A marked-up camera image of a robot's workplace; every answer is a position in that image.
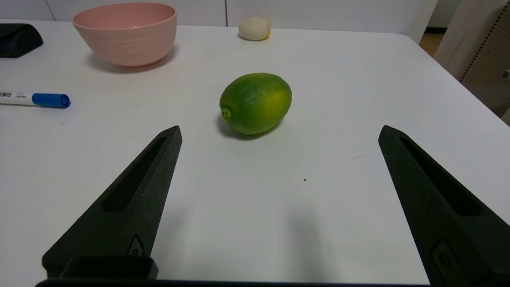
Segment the peeled fruit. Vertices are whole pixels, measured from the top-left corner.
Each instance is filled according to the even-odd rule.
[[[221,94],[221,115],[234,130],[253,135],[276,126],[290,108],[292,91],[279,76],[247,74]]]
[[[239,25],[239,34],[252,41],[267,39],[271,34],[271,23],[266,18],[247,19]]]

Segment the white round object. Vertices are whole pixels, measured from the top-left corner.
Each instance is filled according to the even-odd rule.
[[[271,23],[266,18],[247,19],[239,25],[239,34],[252,41],[267,39],[271,34]]]

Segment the lime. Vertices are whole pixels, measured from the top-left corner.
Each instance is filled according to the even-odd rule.
[[[247,74],[235,79],[221,94],[221,115],[234,130],[258,134],[276,126],[290,108],[292,91],[279,76]]]

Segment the ceramic bowl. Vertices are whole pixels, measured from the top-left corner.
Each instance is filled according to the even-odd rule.
[[[158,3],[121,3],[95,7],[72,23],[101,58],[121,66],[154,63],[172,49],[177,12]]]

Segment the white table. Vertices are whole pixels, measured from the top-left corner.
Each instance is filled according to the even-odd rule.
[[[510,222],[510,130],[405,36],[179,26],[154,69],[97,59],[69,22],[0,59],[0,88],[67,93],[66,110],[0,106],[0,285],[41,257],[161,130],[183,145],[152,257],[159,278],[427,283],[377,138],[406,132]],[[245,140],[219,117],[236,77],[292,88],[277,129]]]

